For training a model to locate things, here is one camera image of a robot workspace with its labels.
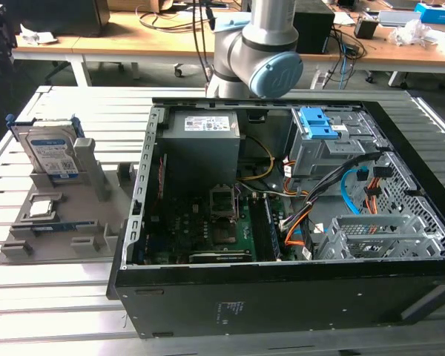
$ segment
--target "yellow wire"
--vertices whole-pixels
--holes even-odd
[[[270,166],[268,167],[268,170],[267,170],[265,173],[259,174],[258,176],[242,177],[242,178],[239,178],[239,180],[242,180],[242,181],[244,181],[244,180],[256,180],[256,179],[260,179],[260,178],[263,178],[263,177],[265,177],[265,176],[268,176],[268,175],[272,172],[272,170],[274,169],[274,161],[275,161],[275,157],[272,156],[272,154],[270,153],[270,151],[268,150],[268,148],[267,148],[261,141],[259,141],[259,140],[256,139],[255,137],[252,137],[252,136],[249,136],[249,135],[246,135],[246,136],[247,136],[247,137],[250,137],[250,138],[253,139],[255,142],[257,142],[257,143],[260,145],[260,147],[262,147],[262,148],[267,152],[268,157],[270,158]]]

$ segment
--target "hard drive label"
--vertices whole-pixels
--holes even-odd
[[[74,178],[78,170],[73,157],[66,154],[68,149],[63,139],[33,139],[32,149],[47,174],[55,178]]]

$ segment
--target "paper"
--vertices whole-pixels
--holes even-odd
[[[348,25],[348,24],[355,24],[355,20],[353,20],[351,16],[348,13],[345,13],[344,11],[335,11],[334,23]]]
[[[22,29],[20,36],[30,45],[40,45],[58,41],[58,39],[54,38],[51,32],[34,32],[32,30],[28,30],[22,24],[20,24],[20,28]]]

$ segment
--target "connector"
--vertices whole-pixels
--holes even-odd
[[[377,188],[364,187],[364,191],[366,192],[366,195],[368,197],[373,197],[374,195],[376,197],[379,197],[380,194],[382,193],[382,190],[380,189],[380,187],[377,187]]]
[[[374,167],[372,173],[374,178],[390,178],[393,172],[390,167]]]
[[[358,182],[365,182],[368,180],[369,169],[367,167],[361,167],[356,172]]]

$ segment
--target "cardboard box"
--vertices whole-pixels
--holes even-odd
[[[445,5],[419,3],[415,11],[421,13],[421,21],[427,24],[445,24]]]

